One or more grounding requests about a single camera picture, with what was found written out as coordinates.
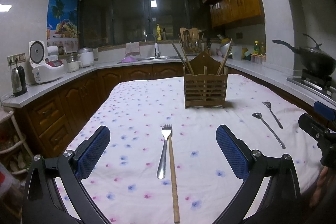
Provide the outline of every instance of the metal screw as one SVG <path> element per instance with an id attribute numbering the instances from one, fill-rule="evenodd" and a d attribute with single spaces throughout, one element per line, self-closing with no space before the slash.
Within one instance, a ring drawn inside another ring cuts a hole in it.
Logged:
<path id="1" fill-rule="evenodd" d="M 288 154 L 284 154 L 283 156 L 286 160 L 291 160 L 292 159 L 292 157 Z"/>
<path id="2" fill-rule="evenodd" d="M 34 161 L 38 161 L 41 158 L 41 155 L 34 156 Z"/>
<path id="3" fill-rule="evenodd" d="M 71 150 L 65 150 L 65 151 L 63 152 L 63 156 L 64 156 L 64 157 L 69 157 L 69 156 L 71 156 L 71 154 L 72 154 L 72 151 L 71 151 Z"/>
<path id="4" fill-rule="evenodd" d="M 253 156 L 255 156 L 255 157 L 260 157 L 260 156 L 261 156 L 261 152 L 260 152 L 259 150 L 253 150 L 253 151 L 252 151 L 252 154 L 253 154 Z"/>

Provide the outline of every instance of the electric kettle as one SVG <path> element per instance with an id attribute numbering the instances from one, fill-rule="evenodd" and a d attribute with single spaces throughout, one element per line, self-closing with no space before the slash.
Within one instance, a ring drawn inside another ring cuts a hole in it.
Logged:
<path id="1" fill-rule="evenodd" d="M 27 92 L 25 70 L 22 66 L 17 66 L 12 70 L 12 87 L 14 97 L 18 97 Z"/>

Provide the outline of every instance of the kitchen counter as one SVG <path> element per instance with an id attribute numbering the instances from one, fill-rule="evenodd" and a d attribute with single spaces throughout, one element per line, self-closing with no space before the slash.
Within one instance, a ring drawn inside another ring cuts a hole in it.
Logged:
<path id="1" fill-rule="evenodd" d="M 212 56 L 215 60 L 221 62 L 222 57 L 220 56 Z M 27 93 L 18 96 L 18 97 L 9 97 L 9 95 L 5 95 L 1 97 L 1 103 L 3 106 L 9 106 L 14 108 L 21 108 L 33 100 L 41 97 L 42 95 L 64 85 L 76 78 L 84 76 L 92 71 L 105 69 L 105 68 L 114 68 L 114 67 L 125 67 L 125 66 L 135 66 L 135 65 L 145 65 L 145 64 L 160 64 L 160 63 L 174 63 L 180 62 L 179 59 L 160 59 L 160 60 L 145 60 L 145 61 L 137 61 L 132 63 L 119 63 L 119 61 L 115 62 L 107 62 L 107 63 L 98 63 L 88 68 L 83 68 L 75 72 L 66 73 L 64 77 L 50 83 L 46 84 L 36 84 L 27 87 Z M 261 64 L 251 63 L 246 60 L 232 60 L 228 59 L 226 63 L 227 67 L 231 67 L 233 69 L 245 72 L 249 75 L 257 77 L 265 82 L 268 82 L 272 85 L 277 86 L 280 89 L 283 89 L 290 94 L 296 96 L 297 98 L 303 100 L 309 105 L 313 106 L 316 101 L 320 101 L 327 106 L 335 108 L 335 106 L 331 105 L 328 101 L 319 97 L 318 95 L 308 91 L 298 85 L 295 85 L 291 82 L 287 81 L 288 75 L 273 70 L 267 67 L 264 67 Z"/>

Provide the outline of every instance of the wok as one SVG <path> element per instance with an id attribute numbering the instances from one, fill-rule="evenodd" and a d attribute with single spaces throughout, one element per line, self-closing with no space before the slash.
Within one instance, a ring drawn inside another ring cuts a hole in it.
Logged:
<path id="1" fill-rule="evenodd" d="M 273 40 L 273 42 L 284 45 L 292 52 L 299 54 L 301 63 L 313 75 L 324 77 L 332 74 L 336 68 L 336 60 L 320 49 L 322 44 L 317 44 L 308 34 L 303 35 L 311 38 L 316 43 L 316 47 L 293 47 L 282 40 Z"/>

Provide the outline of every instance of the tablecloth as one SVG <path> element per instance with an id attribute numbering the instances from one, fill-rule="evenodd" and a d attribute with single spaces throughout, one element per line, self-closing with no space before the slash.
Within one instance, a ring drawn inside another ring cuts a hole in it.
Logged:
<path id="1" fill-rule="evenodd" d="M 258 149 L 271 157 L 290 154 L 301 192 L 315 181 L 322 155 L 316 141 L 298 126 L 302 109 L 241 75 L 228 75 L 226 101 L 226 108 L 185 109 L 182 77 L 124 82 L 112 90 L 68 146 L 75 150 L 100 125 L 109 128 L 110 143 L 82 183 L 111 223 L 174 223 L 169 155 L 166 177 L 156 177 L 164 140 L 161 127 L 165 124 L 173 125 L 181 223 L 212 223 L 242 183 L 216 142 L 216 129 L 221 124 L 226 124 L 251 150 Z M 272 103 L 283 130 L 263 101 Z M 285 150 L 262 121 L 252 117 L 253 112 L 263 114 L 285 143 Z M 76 216 L 60 179 L 56 182 L 66 208 Z M 247 216 L 256 212 L 266 187 L 264 179 Z"/>

